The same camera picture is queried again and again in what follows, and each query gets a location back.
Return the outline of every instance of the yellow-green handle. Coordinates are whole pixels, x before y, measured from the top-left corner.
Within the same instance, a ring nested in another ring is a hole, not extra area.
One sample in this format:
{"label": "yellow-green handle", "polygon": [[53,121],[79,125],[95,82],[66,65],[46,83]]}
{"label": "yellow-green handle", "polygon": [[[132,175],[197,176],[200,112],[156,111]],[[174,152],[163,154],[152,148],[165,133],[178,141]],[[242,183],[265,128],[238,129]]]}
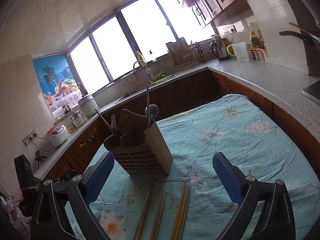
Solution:
{"label": "yellow-green handle", "polygon": [[231,54],[231,53],[230,53],[230,51],[229,51],[229,47],[232,47],[232,44],[230,44],[230,45],[227,47],[227,52],[229,53],[229,55],[231,55],[231,56],[235,57],[235,56],[236,56],[236,54]]}

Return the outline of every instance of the palm tree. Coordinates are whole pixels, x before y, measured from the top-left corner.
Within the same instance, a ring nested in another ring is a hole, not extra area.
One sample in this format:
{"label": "palm tree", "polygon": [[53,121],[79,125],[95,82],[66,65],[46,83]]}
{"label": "palm tree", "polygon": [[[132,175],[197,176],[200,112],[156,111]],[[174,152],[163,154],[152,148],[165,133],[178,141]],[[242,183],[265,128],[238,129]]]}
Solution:
{"label": "palm tree", "polygon": [[72,75],[67,67],[61,71],[61,74],[64,78],[72,78]]}
{"label": "palm tree", "polygon": [[43,68],[43,70],[44,70],[44,72],[46,73],[45,75],[43,75],[43,79],[44,79],[44,81],[48,84],[48,85],[50,85],[50,84],[52,84],[52,83],[55,83],[56,85],[58,85],[56,82],[55,82],[55,78],[57,78],[57,75],[56,75],[56,73],[55,73],[55,71],[54,71],[54,68],[53,67],[48,67],[48,66],[46,66],[46,67],[44,67]]}

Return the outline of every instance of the window frame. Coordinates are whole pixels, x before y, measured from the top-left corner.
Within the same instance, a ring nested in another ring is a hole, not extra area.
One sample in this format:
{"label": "window frame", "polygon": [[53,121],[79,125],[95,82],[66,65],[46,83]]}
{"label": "window frame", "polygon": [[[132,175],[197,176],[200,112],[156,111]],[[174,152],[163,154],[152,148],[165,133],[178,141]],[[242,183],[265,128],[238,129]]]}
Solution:
{"label": "window frame", "polygon": [[[90,41],[91,41],[91,44],[92,44],[92,46],[93,46],[93,49],[94,49],[94,51],[96,52],[97,57],[98,57],[98,59],[99,59],[99,61],[100,61],[101,67],[103,68],[103,70],[104,70],[104,72],[106,73],[106,76],[107,76],[107,78],[108,78],[108,80],[109,80],[109,82],[110,82],[108,85],[106,85],[106,86],[102,87],[101,89],[97,90],[96,92],[94,92],[93,95],[96,95],[96,94],[100,93],[101,91],[103,91],[103,90],[105,90],[107,87],[109,87],[112,83],[119,81],[124,75],[129,74],[131,71],[129,71],[129,72],[127,72],[127,73],[124,73],[123,75],[121,75],[120,77],[118,77],[118,78],[116,78],[116,79],[113,79],[113,77],[112,77],[112,75],[111,75],[111,73],[110,73],[110,71],[109,71],[109,69],[108,69],[108,66],[107,66],[107,64],[105,63],[105,61],[104,61],[104,59],[103,59],[103,56],[102,56],[101,53],[100,53],[100,50],[99,50],[99,48],[98,48],[98,46],[97,46],[97,43],[95,42],[95,39],[94,39],[94,37],[93,37],[93,32],[94,32],[95,30],[97,30],[98,28],[100,28],[102,25],[104,25],[104,24],[105,24],[107,21],[109,21],[110,19],[116,17],[116,19],[118,20],[118,23],[119,23],[119,25],[120,25],[120,27],[121,27],[121,29],[122,29],[125,37],[127,38],[127,41],[128,41],[128,43],[129,43],[129,45],[130,45],[130,47],[131,47],[131,49],[132,49],[132,51],[133,51],[136,59],[138,60],[136,51],[139,51],[139,52],[141,53],[140,48],[139,48],[139,46],[138,46],[138,44],[137,44],[137,42],[136,42],[136,40],[135,40],[135,38],[134,38],[131,30],[130,30],[130,28],[129,28],[127,22],[126,22],[126,20],[124,19],[124,16],[123,16],[122,12],[121,12],[121,10],[122,10],[123,8],[127,7],[128,5],[130,5],[130,4],[132,4],[132,3],[135,3],[136,1],[138,1],[138,0],[131,0],[131,1],[129,1],[129,2],[126,2],[126,3],[122,4],[121,6],[119,6],[118,8],[116,8],[113,12],[108,13],[105,17],[103,17],[101,20],[99,20],[97,23],[95,23],[92,27],[90,27],[89,30],[87,30],[86,32],[84,32],[83,34],[81,34],[77,40],[75,40],[73,43],[71,43],[71,45],[69,46],[69,49],[68,49],[66,52],[62,53],[62,54],[65,54],[65,55],[66,55],[67,62],[68,62],[68,64],[69,64],[69,66],[70,66],[70,69],[72,70],[75,78],[77,79],[77,82],[79,82],[79,83],[81,84],[80,87],[81,87],[81,89],[82,89],[82,91],[83,91],[84,93],[87,94],[88,92],[87,92],[86,88],[84,87],[84,85],[82,85],[81,78],[80,78],[80,76],[79,76],[79,74],[78,74],[78,72],[77,72],[77,70],[76,70],[76,67],[75,67],[75,65],[74,65],[74,62],[73,62],[72,57],[71,57],[71,55],[70,55],[71,52],[72,52],[84,39],[86,39],[87,37],[89,37],[89,39],[90,39]],[[159,2],[158,0],[154,0],[154,1],[156,2],[158,8],[160,9],[161,13],[163,14],[165,20],[167,21],[167,25],[170,27],[173,36],[175,37],[176,40],[178,40],[177,33],[175,32],[175,29],[173,28],[173,26],[172,26],[172,24],[171,24],[171,22],[170,22],[170,20],[169,20],[169,18],[168,18],[168,16],[167,16],[167,14],[165,13],[164,9],[163,9],[162,6],[161,6],[160,2]],[[162,59],[162,58],[165,58],[165,57],[167,57],[166,54],[158,57],[157,60]],[[147,62],[147,65],[152,65],[152,64],[153,64],[153,61]],[[141,69],[141,68],[142,68],[142,65],[141,65],[141,63],[139,62],[139,66],[138,66],[137,68],[135,68],[135,70],[139,70],[139,69]]]}

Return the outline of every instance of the metal screw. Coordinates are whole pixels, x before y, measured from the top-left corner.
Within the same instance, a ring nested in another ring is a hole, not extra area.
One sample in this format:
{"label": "metal screw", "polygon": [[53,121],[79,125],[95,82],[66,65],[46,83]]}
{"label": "metal screw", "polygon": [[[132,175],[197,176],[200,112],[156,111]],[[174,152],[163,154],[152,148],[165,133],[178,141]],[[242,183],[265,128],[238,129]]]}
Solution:
{"label": "metal screw", "polygon": [[43,185],[47,186],[51,183],[51,181],[49,179],[46,179],[44,182],[43,182]]}
{"label": "metal screw", "polygon": [[279,185],[283,185],[283,184],[284,184],[284,181],[283,181],[282,179],[277,179],[277,183],[278,183]]}
{"label": "metal screw", "polygon": [[80,176],[80,175],[76,175],[76,176],[74,176],[74,177],[72,178],[72,180],[73,180],[74,182],[77,182],[77,181],[81,180],[81,176]]}
{"label": "metal screw", "polygon": [[247,180],[252,182],[252,181],[255,181],[256,178],[252,175],[249,175],[249,176],[247,176]]}

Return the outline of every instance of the ceiling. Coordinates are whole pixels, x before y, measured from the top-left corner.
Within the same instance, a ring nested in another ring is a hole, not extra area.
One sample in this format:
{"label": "ceiling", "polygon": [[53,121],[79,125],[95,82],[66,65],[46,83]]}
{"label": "ceiling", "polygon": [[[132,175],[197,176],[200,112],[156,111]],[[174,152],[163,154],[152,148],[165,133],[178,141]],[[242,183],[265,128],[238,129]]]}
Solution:
{"label": "ceiling", "polygon": [[128,1],[16,0],[15,9],[7,2],[0,6],[0,20],[4,8],[14,13],[0,29],[0,62],[24,54],[36,57],[66,51],[97,21]]}

